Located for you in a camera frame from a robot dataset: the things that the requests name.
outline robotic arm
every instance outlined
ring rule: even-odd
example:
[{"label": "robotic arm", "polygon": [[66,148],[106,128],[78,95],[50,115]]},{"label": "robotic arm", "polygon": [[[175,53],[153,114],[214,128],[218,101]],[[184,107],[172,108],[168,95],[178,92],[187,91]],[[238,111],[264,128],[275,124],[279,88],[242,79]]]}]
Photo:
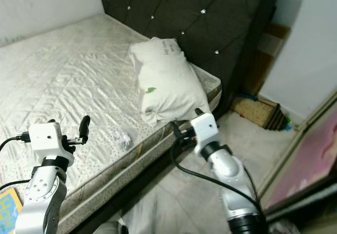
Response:
[{"label": "robotic arm", "polygon": [[66,196],[66,171],[74,162],[77,144],[88,140],[90,117],[80,125],[80,136],[67,139],[58,123],[30,126],[28,133],[32,149],[41,166],[34,167],[33,178],[25,191],[25,203],[15,224],[16,234],[54,234],[57,232],[60,207]]},{"label": "robotic arm", "polygon": [[266,234],[265,217],[243,164],[232,156],[228,146],[220,146],[219,131],[213,115],[199,109],[196,112],[199,116],[191,120],[194,133],[189,133],[190,137],[196,137],[194,153],[210,163],[212,173],[218,181],[238,190],[221,188],[221,200],[232,234]]},{"label": "robotic arm", "polygon": [[[199,109],[196,112],[199,116],[191,121],[192,128],[175,134],[184,139],[196,138],[195,154],[210,163],[212,173],[223,186],[221,199],[232,234],[267,234],[265,216],[243,164],[227,146],[220,146],[213,115]],[[54,120],[30,126],[26,142],[32,143],[41,166],[34,167],[33,178],[27,185],[25,203],[16,220],[16,234],[56,234],[66,196],[66,171],[74,162],[73,145],[87,142],[89,123],[89,116],[85,116],[80,136],[74,139],[62,135]]]}]

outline quilted mattress cover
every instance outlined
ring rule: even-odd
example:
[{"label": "quilted mattress cover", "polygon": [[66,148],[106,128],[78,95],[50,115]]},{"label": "quilted mattress cover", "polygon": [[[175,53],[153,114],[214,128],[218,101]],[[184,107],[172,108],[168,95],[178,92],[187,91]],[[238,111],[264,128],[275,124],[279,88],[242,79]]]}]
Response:
[{"label": "quilted mattress cover", "polygon": [[[82,117],[91,117],[88,143],[76,148],[67,171],[58,233],[74,229],[174,140],[167,125],[151,128],[138,112],[127,51],[130,44],[146,40],[104,14],[0,48],[1,142],[52,118],[63,135],[78,136]],[[195,71],[215,107],[220,80],[197,67]],[[131,137],[129,150],[115,142],[116,130]],[[29,179],[37,165],[29,144],[8,143],[0,152],[0,184]],[[25,185],[15,188],[23,201]]]}]

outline white cloth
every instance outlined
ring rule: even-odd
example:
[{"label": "white cloth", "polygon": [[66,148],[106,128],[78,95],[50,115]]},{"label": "white cloth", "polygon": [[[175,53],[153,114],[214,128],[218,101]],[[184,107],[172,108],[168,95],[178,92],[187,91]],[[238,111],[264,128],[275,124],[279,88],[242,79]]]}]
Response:
[{"label": "white cloth", "polygon": [[139,110],[149,125],[191,120],[196,108],[211,112],[204,89],[175,39],[153,37],[132,45],[129,55],[139,83]]}]

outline blue book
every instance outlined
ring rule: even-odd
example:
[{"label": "blue book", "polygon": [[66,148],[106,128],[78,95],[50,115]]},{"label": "blue book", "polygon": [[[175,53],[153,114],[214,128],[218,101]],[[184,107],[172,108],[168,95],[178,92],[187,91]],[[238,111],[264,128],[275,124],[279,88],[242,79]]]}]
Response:
[{"label": "blue book", "polygon": [[14,188],[0,194],[0,234],[13,234],[22,204]]}]

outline floor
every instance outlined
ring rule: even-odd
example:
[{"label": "floor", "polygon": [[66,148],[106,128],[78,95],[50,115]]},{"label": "floor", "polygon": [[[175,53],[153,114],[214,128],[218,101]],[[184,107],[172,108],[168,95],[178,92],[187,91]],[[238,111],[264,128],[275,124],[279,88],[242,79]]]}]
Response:
[{"label": "floor", "polygon": [[[294,131],[267,131],[236,113],[218,121],[221,143],[228,144],[250,171],[257,186],[286,149]],[[193,152],[181,165],[211,175]],[[126,207],[122,219],[130,234],[230,233],[219,199],[219,187],[172,165],[162,171]]]}]

